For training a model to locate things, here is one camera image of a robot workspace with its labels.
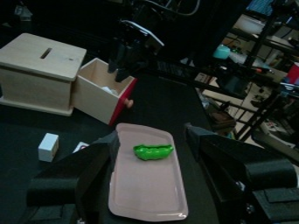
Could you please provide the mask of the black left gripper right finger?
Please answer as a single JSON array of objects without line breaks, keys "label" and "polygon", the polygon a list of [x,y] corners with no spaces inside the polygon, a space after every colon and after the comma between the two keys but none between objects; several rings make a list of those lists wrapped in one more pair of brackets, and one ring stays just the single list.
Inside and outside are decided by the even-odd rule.
[{"label": "black left gripper right finger", "polygon": [[299,185],[289,160],[190,124],[184,125],[184,136],[218,224],[299,224]]}]

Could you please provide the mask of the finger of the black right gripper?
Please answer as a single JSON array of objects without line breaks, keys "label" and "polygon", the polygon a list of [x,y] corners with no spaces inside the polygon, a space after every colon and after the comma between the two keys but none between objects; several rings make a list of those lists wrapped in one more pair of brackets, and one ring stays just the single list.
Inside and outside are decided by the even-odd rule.
[{"label": "finger of the black right gripper", "polygon": [[109,58],[107,58],[107,68],[106,71],[111,74],[118,67],[118,61],[120,61],[121,57],[118,55],[118,50],[114,50],[110,54],[109,54]]},{"label": "finger of the black right gripper", "polygon": [[126,79],[132,75],[133,71],[128,67],[120,67],[116,70],[116,82],[121,82],[124,79]]}]

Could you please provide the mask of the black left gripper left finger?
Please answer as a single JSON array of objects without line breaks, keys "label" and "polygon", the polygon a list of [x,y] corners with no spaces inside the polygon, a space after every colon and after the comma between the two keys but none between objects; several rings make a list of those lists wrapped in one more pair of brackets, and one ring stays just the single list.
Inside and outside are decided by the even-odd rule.
[{"label": "black left gripper left finger", "polygon": [[113,131],[33,177],[26,191],[23,224],[98,224],[94,183],[116,155],[117,146]]}]

